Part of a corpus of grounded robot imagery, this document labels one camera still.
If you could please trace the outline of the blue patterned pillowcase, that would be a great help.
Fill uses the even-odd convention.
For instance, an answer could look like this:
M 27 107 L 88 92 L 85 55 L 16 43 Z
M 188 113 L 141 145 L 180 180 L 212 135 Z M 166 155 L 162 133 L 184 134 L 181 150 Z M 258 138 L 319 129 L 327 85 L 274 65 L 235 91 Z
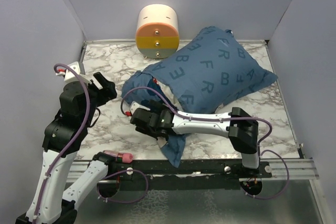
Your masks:
M 131 76 L 122 87 L 122 102 L 131 105 L 135 101 L 149 109 L 162 104 L 174 113 L 217 114 L 219 106 L 276 80 L 277 76 L 262 68 L 230 30 L 206 27 L 181 50 Z M 182 110 L 170 103 L 157 81 L 170 87 Z M 160 147 L 174 167 L 181 162 L 187 135 L 170 136 Z

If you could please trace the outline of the white pillow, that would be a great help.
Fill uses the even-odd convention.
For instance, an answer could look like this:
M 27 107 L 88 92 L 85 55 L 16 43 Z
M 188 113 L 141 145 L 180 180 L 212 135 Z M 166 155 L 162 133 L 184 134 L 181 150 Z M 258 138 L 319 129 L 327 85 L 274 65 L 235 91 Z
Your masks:
M 177 97 L 172 93 L 171 89 L 169 86 L 157 81 L 158 86 L 162 90 L 163 94 L 168 98 L 170 103 L 178 108 L 178 110 L 182 110 L 181 104 L 179 103 Z

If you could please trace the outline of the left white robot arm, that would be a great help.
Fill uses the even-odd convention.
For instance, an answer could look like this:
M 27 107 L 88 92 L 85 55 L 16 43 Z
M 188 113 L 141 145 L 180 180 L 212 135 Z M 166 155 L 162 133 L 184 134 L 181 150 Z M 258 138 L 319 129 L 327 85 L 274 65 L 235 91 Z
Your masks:
M 60 94 L 60 109 L 46 127 L 43 141 L 43 165 L 31 206 L 16 223 L 74 223 L 78 208 L 102 178 L 115 175 L 116 166 L 106 158 L 93 161 L 87 170 L 68 188 L 68 174 L 81 142 L 93 127 L 94 112 L 115 99 L 115 84 L 100 72 L 92 80 L 72 79 Z

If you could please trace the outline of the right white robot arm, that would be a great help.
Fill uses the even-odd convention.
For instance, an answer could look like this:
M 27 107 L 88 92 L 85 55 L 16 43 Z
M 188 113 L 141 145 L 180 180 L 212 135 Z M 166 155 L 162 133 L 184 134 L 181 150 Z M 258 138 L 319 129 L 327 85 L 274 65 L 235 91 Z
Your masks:
M 241 153 L 241 171 L 246 177 L 254 177 L 260 171 L 259 124 L 241 108 L 234 107 L 231 112 L 222 114 L 174 113 L 166 105 L 155 104 L 149 109 L 133 101 L 130 112 L 130 123 L 135 125 L 135 130 L 156 139 L 159 147 L 165 146 L 170 136 L 221 136 L 229 139 L 234 150 Z

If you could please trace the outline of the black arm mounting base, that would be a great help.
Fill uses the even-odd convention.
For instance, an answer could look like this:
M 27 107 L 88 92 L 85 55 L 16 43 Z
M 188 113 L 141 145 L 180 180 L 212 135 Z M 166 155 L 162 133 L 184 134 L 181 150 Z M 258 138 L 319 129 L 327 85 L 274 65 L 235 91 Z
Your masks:
M 99 152 L 92 158 L 108 166 L 105 188 L 120 191 L 239 189 L 240 180 L 271 178 L 266 171 L 268 162 L 262 161 L 257 169 L 244 168 L 241 159 L 186 159 L 178 168 L 166 160 L 133 160 L 126 164 L 116 157 Z

